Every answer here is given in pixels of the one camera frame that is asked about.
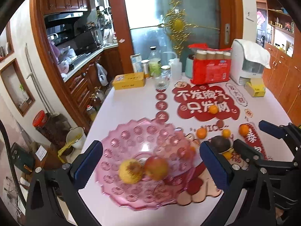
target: orange-yellow cardboard box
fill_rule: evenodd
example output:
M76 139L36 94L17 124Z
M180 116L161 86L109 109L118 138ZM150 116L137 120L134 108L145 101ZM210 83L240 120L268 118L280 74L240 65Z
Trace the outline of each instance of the orange-yellow cardboard box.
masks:
M263 97L265 95L265 86L261 78L251 78L247 82L245 89L252 97Z
M115 90L144 87L144 85L145 79L143 72L118 75L113 81Z

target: white bucket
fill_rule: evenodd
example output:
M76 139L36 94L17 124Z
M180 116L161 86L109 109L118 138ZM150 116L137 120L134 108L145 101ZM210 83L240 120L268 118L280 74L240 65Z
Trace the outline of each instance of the white bucket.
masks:
M71 129L67 134L66 142L68 143L75 140L76 136L78 135L81 136L80 139L77 142L75 142L72 146L76 149L82 149L86 141L86 135L82 127L76 127Z

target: jar lid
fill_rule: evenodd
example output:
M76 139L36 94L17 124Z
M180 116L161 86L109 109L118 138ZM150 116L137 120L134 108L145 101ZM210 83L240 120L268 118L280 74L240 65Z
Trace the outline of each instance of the jar lid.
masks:
M161 69L163 69L163 70L170 70L170 66L169 65L162 65Z
M204 50L197 50L197 54L207 54L207 52Z
M141 61L142 64L147 64L147 63L149 63L149 62L150 62L150 61L149 61L148 59L144 59L144 60Z
M33 120L34 127L43 127L47 122L47 115L44 111L40 111Z

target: blue gripper pad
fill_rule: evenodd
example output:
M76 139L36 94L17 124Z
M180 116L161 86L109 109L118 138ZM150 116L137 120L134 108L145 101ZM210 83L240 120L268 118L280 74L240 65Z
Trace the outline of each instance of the blue gripper pad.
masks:
M80 154L72 163L70 175L73 178L73 185L76 190L85 188L102 154L102 143L95 140L85 153Z
M281 127L278 127L267 121L260 121L258 127L261 131L270 134L277 139L282 139L285 136L285 133Z
M208 141L200 145L200 156L205 163L217 188L226 191L229 187L229 178L225 169L222 167L215 154L208 146Z

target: red lid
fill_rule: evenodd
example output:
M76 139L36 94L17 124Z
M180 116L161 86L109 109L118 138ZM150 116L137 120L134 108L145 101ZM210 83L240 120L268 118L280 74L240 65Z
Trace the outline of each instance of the red lid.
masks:
M47 122L47 115L44 111L40 111L33 120L34 127L43 127Z

